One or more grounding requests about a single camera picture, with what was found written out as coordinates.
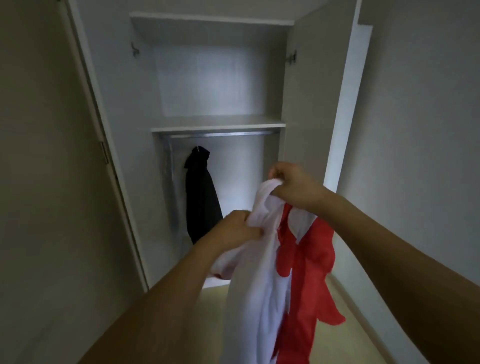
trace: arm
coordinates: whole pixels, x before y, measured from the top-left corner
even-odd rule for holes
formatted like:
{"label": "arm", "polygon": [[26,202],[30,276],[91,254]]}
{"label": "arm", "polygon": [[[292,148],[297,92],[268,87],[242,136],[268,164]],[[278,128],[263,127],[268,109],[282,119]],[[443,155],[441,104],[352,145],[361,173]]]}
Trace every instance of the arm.
{"label": "arm", "polygon": [[260,228],[247,227],[248,211],[233,211],[195,244],[167,275],[124,313],[90,348],[80,364],[166,363],[180,338],[213,262]]}
{"label": "arm", "polygon": [[324,219],[367,272],[403,330],[434,363],[480,363],[480,288],[307,175],[279,162],[274,194]]}

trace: forearm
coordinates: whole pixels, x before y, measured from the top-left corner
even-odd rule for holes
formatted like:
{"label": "forearm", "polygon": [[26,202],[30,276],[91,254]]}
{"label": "forearm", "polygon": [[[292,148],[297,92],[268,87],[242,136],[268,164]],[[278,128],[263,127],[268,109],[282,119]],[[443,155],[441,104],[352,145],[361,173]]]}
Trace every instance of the forearm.
{"label": "forearm", "polygon": [[80,361],[161,363],[179,339],[209,269],[220,255],[205,236],[137,304],[120,317]]}
{"label": "forearm", "polygon": [[399,324],[431,363],[479,362],[478,286],[327,189],[313,212],[352,250]]}

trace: upper shelf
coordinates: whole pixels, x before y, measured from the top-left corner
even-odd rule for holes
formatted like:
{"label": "upper shelf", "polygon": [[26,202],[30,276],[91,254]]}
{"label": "upper shelf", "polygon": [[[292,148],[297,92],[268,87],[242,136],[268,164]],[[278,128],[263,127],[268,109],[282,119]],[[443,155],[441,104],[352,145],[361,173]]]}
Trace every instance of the upper shelf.
{"label": "upper shelf", "polygon": [[285,128],[279,119],[264,115],[188,116],[162,119],[162,126],[152,128],[162,135],[205,133],[278,132]]}
{"label": "upper shelf", "polygon": [[135,30],[150,44],[274,49],[284,47],[293,21],[131,12]]}

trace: person's left hand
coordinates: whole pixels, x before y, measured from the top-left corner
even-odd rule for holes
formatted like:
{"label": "person's left hand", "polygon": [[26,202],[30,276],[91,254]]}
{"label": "person's left hand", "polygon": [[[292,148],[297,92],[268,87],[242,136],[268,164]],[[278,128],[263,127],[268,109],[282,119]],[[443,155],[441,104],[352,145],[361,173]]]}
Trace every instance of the person's left hand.
{"label": "person's left hand", "polygon": [[238,248],[248,240],[258,240],[263,235],[262,228],[247,226],[250,211],[233,210],[225,216],[202,240],[219,249],[219,253]]}

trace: white fabric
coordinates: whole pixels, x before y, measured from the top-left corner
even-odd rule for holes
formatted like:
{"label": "white fabric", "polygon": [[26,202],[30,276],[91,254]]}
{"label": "white fabric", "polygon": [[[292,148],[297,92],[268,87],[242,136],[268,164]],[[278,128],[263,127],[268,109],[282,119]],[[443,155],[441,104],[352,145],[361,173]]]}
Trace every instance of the white fabric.
{"label": "white fabric", "polygon": [[[274,363],[272,353],[278,329],[290,301],[290,279],[276,271],[276,254],[280,246],[277,229],[285,202],[270,193],[281,184],[268,180],[260,186],[249,226],[262,227],[260,241],[220,256],[212,272],[230,279],[224,318],[223,351],[220,364]],[[293,208],[288,216],[297,243],[310,228],[315,216]]]}

